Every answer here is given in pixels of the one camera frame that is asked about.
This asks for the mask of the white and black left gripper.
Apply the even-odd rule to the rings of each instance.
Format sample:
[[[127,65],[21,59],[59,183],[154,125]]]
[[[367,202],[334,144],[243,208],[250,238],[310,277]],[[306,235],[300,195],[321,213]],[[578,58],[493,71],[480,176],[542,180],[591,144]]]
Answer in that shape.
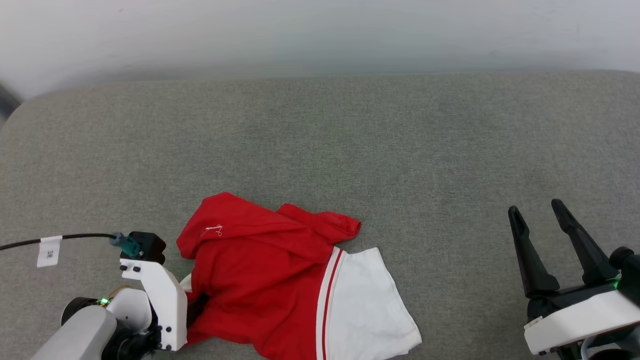
[[[206,292],[187,294],[187,329],[206,309]],[[103,360],[153,360],[162,339],[158,318],[147,293],[124,288],[110,299],[106,310],[116,319],[116,328],[103,349]]]

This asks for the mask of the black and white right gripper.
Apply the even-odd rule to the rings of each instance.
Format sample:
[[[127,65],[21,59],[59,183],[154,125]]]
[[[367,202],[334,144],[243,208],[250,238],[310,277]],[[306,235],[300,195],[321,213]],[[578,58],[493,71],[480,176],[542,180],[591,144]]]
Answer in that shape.
[[[588,356],[592,348],[617,346],[627,356],[638,356],[638,303],[613,283],[599,285],[617,278],[619,271],[562,200],[552,199],[551,208],[578,257],[583,284],[598,286],[558,291],[559,282],[540,259],[524,217],[518,207],[510,206],[508,218],[522,287],[530,299],[523,326],[528,350],[534,355]]]

